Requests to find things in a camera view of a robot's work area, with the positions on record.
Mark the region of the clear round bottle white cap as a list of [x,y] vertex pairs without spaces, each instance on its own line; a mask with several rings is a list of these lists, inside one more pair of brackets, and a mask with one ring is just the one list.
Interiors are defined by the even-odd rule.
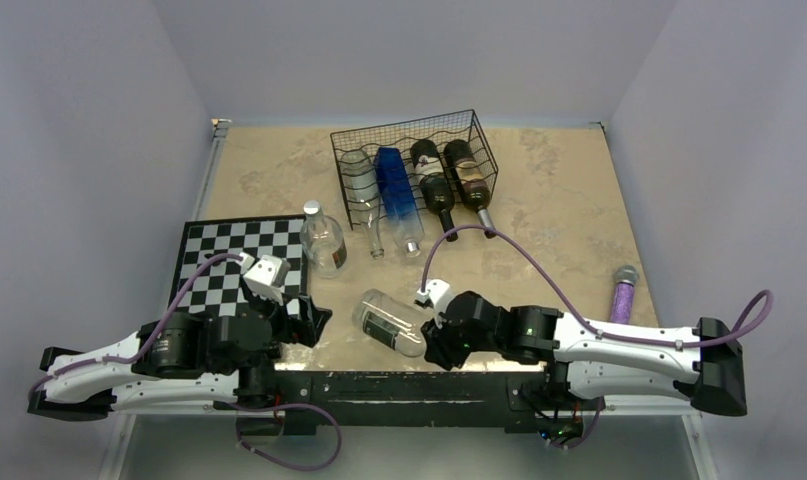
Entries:
[[365,291],[352,313],[358,331],[408,358],[424,356],[427,343],[421,327],[430,319],[425,310],[377,289]]

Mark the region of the blue square glass bottle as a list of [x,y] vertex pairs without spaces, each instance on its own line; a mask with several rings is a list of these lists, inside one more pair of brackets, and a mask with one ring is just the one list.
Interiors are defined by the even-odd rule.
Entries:
[[400,150],[379,147],[374,166],[394,242],[407,257],[417,257],[424,229]]

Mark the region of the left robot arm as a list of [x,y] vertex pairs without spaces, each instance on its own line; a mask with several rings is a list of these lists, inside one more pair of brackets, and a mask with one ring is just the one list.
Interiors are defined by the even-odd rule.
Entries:
[[315,346],[328,319],[298,302],[296,315],[272,301],[235,316],[176,312],[91,352],[48,347],[27,411],[81,422],[154,405],[272,407],[282,395],[274,364],[283,345]]

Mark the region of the clear bottle silver cap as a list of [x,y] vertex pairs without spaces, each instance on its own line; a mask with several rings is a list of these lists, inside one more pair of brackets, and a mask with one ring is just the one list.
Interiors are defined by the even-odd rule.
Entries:
[[312,270],[322,278],[338,276],[348,256],[340,224],[324,213],[317,200],[305,202],[303,213],[300,241]]

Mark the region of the green wine bottle silver neck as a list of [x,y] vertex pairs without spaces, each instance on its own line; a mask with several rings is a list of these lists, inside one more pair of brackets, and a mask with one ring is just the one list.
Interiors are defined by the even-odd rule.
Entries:
[[496,230],[488,211],[492,191],[470,144],[461,139],[452,140],[444,147],[443,154],[463,205],[477,215],[482,226]]

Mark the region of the clear wine bottle dark label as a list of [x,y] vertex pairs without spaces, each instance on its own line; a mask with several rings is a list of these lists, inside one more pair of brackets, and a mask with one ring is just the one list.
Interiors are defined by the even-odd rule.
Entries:
[[361,149],[345,152],[341,158],[342,180],[351,218],[368,238],[373,259],[384,257],[379,233],[380,193],[372,161]]

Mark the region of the dark wine bottle white label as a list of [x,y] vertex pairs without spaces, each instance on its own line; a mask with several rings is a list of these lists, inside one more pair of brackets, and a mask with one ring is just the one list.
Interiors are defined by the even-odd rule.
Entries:
[[449,232],[455,227],[452,219],[455,196],[444,173],[437,145],[429,139],[417,140],[410,147],[410,156],[426,209],[438,217],[442,230]]

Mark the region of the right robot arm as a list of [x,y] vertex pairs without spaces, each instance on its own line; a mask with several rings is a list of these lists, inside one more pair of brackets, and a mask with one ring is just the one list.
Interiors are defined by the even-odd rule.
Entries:
[[428,287],[412,305],[370,290],[352,321],[363,336],[446,371],[480,352],[545,364],[540,392],[555,407],[607,395],[656,395],[719,416],[748,412],[743,347],[715,318],[703,317],[693,328],[654,329],[580,320],[537,305],[506,309],[473,291]]

